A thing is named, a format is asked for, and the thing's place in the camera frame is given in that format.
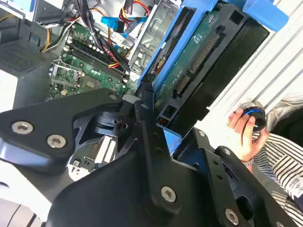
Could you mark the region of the person's hand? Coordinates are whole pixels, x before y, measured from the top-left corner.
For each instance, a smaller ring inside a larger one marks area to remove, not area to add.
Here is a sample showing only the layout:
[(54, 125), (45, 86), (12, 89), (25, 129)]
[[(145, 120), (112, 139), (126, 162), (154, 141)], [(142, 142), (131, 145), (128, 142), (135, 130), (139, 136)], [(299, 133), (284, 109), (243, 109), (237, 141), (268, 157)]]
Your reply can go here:
[(269, 132), (262, 129), (257, 139), (253, 139), (253, 129), (256, 119), (253, 116), (243, 114), (243, 109), (239, 108), (228, 118), (228, 130), (231, 150), (237, 158), (244, 162), (250, 162), (254, 156), (265, 145)]

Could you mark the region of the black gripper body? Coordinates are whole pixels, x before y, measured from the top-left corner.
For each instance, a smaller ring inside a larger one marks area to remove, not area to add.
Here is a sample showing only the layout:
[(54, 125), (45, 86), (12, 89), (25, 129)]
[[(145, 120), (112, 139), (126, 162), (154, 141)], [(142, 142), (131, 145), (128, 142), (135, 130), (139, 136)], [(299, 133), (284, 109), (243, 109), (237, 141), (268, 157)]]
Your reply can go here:
[(188, 186), (199, 180), (188, 155), (152, 167), (130, 153), (65, 188), (48, 227), (202, 227), (202, 199)]

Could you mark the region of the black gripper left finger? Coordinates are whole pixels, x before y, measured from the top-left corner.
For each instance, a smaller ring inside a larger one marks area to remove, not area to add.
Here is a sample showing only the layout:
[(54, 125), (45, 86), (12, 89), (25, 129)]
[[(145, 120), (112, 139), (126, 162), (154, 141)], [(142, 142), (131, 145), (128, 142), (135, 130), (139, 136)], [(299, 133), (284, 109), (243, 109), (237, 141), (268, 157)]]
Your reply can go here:
[(151, 102), (147, 85), (133, 104), (104, 88), (4, 112), (0, 115), (0, 157), (44, 177), (55, 176), (66, 169), (80, 145), (114, 134), (119, 149), (113, 161), (136, 153), (152, 173), (157, 162), (171, 158)]

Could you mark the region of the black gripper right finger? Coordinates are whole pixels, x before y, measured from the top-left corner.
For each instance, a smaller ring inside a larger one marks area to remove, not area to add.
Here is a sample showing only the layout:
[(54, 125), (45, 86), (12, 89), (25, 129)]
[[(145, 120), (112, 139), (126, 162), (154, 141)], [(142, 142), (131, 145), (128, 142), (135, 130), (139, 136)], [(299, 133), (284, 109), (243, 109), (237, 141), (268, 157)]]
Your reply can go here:
[(200, 217), (206, 227), (298, 227), (301, 215), (279, 193), (270, 194), (226, 147), (210, 151), (196, 129), (190, 135), (188, 162), (197, 166), (199, 180), (188, 186), (202, 199)]

